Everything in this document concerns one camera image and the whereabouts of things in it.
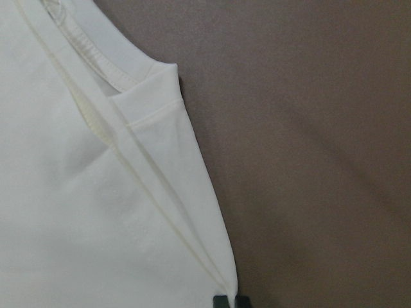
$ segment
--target white t-shirt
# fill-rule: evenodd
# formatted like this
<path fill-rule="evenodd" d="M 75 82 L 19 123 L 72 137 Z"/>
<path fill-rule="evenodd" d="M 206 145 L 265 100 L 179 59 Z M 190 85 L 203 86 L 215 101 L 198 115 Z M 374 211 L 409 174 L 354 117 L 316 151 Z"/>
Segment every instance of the white t-shirt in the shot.
<path fill-rule="evenodd" d="M 0 306 L 231 304 L 177 65 L 91 0 L 0 0 Z"/>

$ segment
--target garment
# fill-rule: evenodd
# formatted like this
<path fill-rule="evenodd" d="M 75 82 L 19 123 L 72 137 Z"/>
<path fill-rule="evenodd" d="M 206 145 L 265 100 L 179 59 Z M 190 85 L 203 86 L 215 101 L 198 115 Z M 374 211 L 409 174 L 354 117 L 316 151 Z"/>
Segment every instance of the garment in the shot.
<path fill-rule="evenodd" d="M 211 307 L 237 291 L 176 64 L 91 0 L 0 0 L 4 307 Z"/>

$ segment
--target brown background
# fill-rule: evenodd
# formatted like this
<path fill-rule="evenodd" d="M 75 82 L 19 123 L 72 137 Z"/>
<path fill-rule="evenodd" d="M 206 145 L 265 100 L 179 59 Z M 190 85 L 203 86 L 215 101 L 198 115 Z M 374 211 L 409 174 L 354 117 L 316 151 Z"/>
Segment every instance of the brown background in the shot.
<path fill-rule="evenodd" d="M 411 1 L 96 0 L 179 65 L 260 307 L 411 307 Z"/>

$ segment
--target brown table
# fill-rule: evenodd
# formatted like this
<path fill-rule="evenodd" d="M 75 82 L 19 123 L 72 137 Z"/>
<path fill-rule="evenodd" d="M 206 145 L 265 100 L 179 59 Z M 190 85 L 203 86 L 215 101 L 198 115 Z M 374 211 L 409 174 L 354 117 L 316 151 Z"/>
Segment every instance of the brown table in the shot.
<path fill-rule="evenodd" d="M 411 307 L 411 1 L 96 0 L 179 65 L 260 307 Z"/>

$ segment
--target brown surface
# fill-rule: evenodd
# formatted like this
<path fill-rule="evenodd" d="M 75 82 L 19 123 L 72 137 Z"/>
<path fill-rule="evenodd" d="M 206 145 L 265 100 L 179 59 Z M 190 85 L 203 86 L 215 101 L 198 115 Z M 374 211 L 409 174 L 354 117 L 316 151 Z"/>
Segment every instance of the brown surface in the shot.
<path fill-rule="evenodd" d="M 176 62 L 260 307 L 411 307 L 411 2 L 96 0 Z"/>

